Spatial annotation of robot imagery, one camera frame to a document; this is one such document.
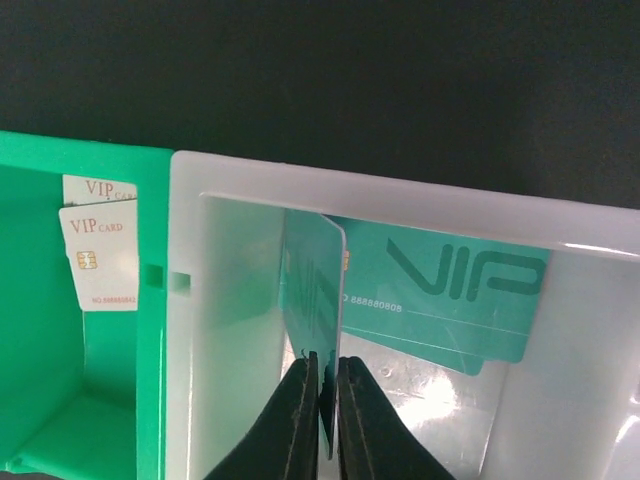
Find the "teal VIP card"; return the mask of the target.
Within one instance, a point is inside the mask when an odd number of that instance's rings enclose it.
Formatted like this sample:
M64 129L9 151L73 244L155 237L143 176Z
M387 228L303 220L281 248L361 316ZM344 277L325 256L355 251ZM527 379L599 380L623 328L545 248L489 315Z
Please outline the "teal VIP card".
M334 456L336 376L344 293L346 233L325 215L285 213L281 300L294 354L318 361L319 417L326 455Z

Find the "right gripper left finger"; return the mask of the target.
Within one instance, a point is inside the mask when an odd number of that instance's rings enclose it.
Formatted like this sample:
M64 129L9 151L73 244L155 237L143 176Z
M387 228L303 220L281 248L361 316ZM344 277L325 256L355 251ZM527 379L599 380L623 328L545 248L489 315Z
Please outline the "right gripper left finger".
M318 358L311 352L291 364L253 426L207 478L317 478L318 397Z

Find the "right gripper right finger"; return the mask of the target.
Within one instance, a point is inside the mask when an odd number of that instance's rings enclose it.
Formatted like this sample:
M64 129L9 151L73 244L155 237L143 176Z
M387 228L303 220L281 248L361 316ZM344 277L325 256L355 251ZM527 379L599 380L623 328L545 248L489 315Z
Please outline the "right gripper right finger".
M361 358L339 359L337 386L342 479L453 479L405 426Z

